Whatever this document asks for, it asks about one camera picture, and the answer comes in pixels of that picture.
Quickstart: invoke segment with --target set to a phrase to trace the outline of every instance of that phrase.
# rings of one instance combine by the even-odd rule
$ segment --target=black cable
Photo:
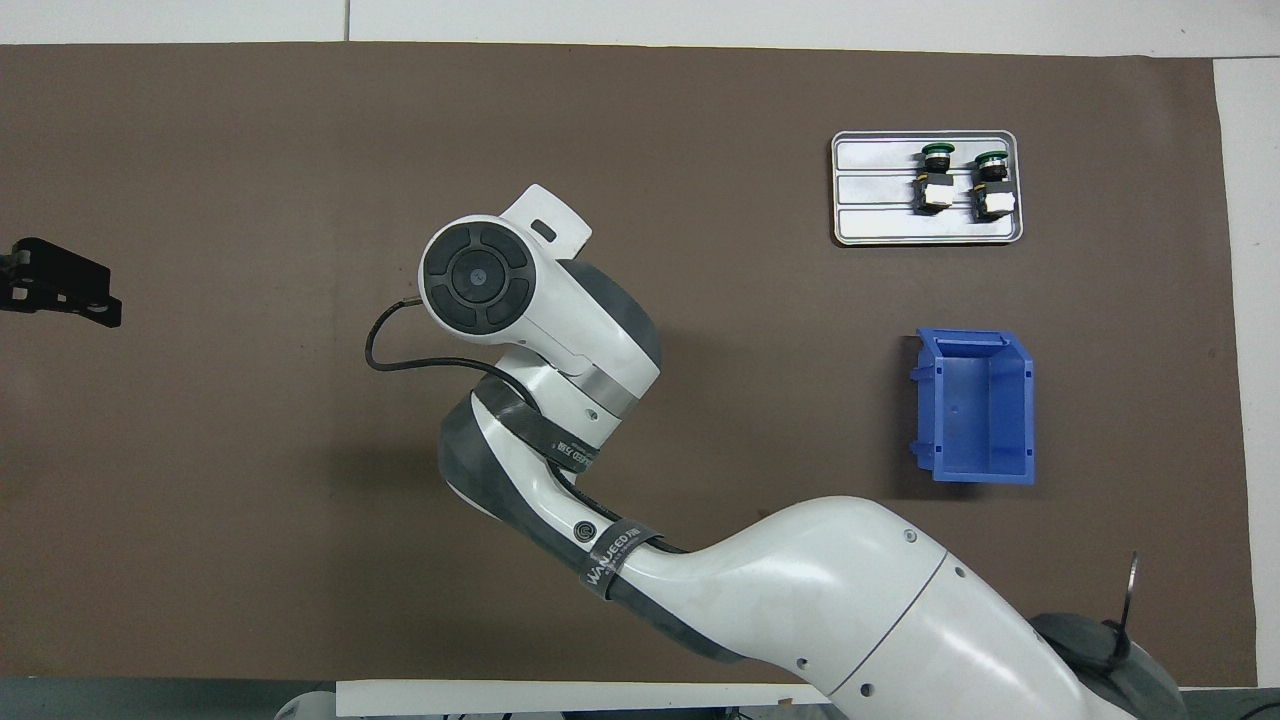
[[[374,320],[374,327],[369,328],[369,336],[365,337],[365,363],[367,363],[370,368],[380,373],[412,370],[415,368],[439,368],[439,366],[471,368],[472,370],[489,373],[490,375],[494,375],[495,378],[507,383],[508,386],[511,386],[513,391],[516,391],[516,393],[520,396],[521,400],[524,400],[530,407],[534,409],[534,411],[536,411],[538,414],[543,413],[541,409],[538,406],[538,401],[534,400],[534,393],[529,392],[529,388],[525,387],[524,383],[517,380],[515,375],[512,375],[507,370],[503,370],[502,368],[490,365],[488,363],[481,363],[479,360],[472,360],[470,357],[422,357],[419,360],[401,360],[398,363],[381,363],[378,359],[375,359],[374,341],[378,338],[378,331],[383,328],[383,324],[387,323],[387,319],[394,315],[396,311],[401,310],[402,307],[408,307],[411,305],[421,305],[421,304],[422,300],[417,297],[411,297],[408,300],[399,300],[394,305],[384,310],[383,314],[379,315],[376,320]],[[595,501],[595,498],[580,491],[577,486],[571,483],[570,479],[564,477],[564,473],[558,466],[553,465],[552,462],[547,462],[547,469],[550,471],[552,477],[556,478],[556,482],[558,482],[559,486],[564,488],[566,492],[577,498],[577,501],[581,502],[582,505],[590,507],[598,515],[608,518],[609,521],[612,523],[617,523],[618,520],[622,519],[621,515],[609,510],[604,505],[600,505],[599,502]],[[673,555],[684,555],[689,552],[687,550],[681,550],[668,542],[663,542],[660,538],[649,538],[645,542],[648,542],[657,550],[660,550],[663,552],[669,552]]]
[[[507,370],[503,370],[502,368],[497,368],[488,363],[481,363],[479,360],[472,360],[470,357],[422,357],[419,360],[402,360],[399,363],[378,361],[374,357],[374,340],[378,337],[378,331],[383,328],[383,323],[385,323],[388,318],[394,315],[397,310],[402,307],[408,307],[410,305],[421,305],[421,304],[422,301],[416,297],[411,300],[397,301],[394,305],[384,310],[383,314],[379,315],[376,320],[374,320],[374,327],[369,328],[369,336],[365,338],[365,363],[367,363],[370,368],[378,370],[379,373],[393,373],[396,370],[412,370],[415,368],[439,368],[439,366],[471,368],[472,370],[489,373],[490,375],[494,375],[502,382],[509,384],[511,388],[515,389],[517,395],[520,395],[521,400],[527,402],[529,406],[536,410],[538,413],[541,413],[541,409],[538,407],[538,401],[534,400],[534,396],[531,392],[529,392],[529,388],[521,384],[521,382],[517,380],[515,377],[512,377],[512,374],[508,373]]]
[[[1263,710],[1271,710],[1272,707],[1280,707],[1280,702],[1268,702],[1266,705],[1260,705],[1260,706],[1254,707],[1253,710],[1251,710],[1251,711],[1245,712],[1244,715],[1242,715],[1240,720],[1249,720],[1249,717],[1253,717],[1258,712],[1262,712]]]
[[[552,471],[552,475],[556,478],[556,482],[558,482],[562,488],[564,488],[570,495],[576,497],[579,502],[594,510],[596,515],[604,515],[612,523],[617,523],[618,520],[622,519],[622,515],[618,515],[617,512],[600,505],[594,497],[580,491],[577,486],[571,483],[568,478],[564,477],[564,473],[559,468],[552,465],[550,462],[547,464],[547,468]],[[669,542],[664,542],[662,538],[649,538],[645,542],[663,552],[669,552],[672,555],[685,555],[689,552],[687,550],[676,547]]]

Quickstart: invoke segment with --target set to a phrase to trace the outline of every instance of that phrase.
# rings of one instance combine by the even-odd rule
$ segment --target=silver tray
[[[955,204],[936,215],[916,213],[914,181],[920,147],[946,141],[951,154]],[[991,150],[1009,152],[1009,179],[1016,188],[1014,211],[993,222],[974,219],[973,159]],[[1018,143],[1006,131],[845,131],[831,141],[832,228],[841,245],[998,245],[1023,234],[1023,192]]]

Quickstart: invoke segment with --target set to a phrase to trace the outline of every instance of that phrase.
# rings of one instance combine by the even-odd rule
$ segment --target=brown paper mat
[[[841,129],[1005,128],[1009,247],[841,249]],[[460,45],[0,49],[4,242],[111,266],[124,325],[0,316],[0,673],[785,680],[584,592],[435,470],[476,377],[367,370],[443,223],[530,182],[663,332],[584,487],[680,544],[859,495],[1021,612],[1120,611],[1254,680],[1208,60]],[[914,468],[920,325],[1038,369],[1034,487]],[[417,313],[388,356],[467,352]],[[744,597],[742,602],[750,602]]]

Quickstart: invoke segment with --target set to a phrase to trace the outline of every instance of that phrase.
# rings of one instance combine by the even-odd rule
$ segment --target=black bracket
[[[120,327],[120,301],[111,297],[111,270],[38,237],[26,237],[0,255],[0,310],[74,313]]]

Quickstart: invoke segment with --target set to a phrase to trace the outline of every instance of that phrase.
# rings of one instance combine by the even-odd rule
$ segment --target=screw hole
[[[579,542],[588,542],[595,537],[595,525],[586,520],[579,521],[573,525],[573,537],[576,537]]]

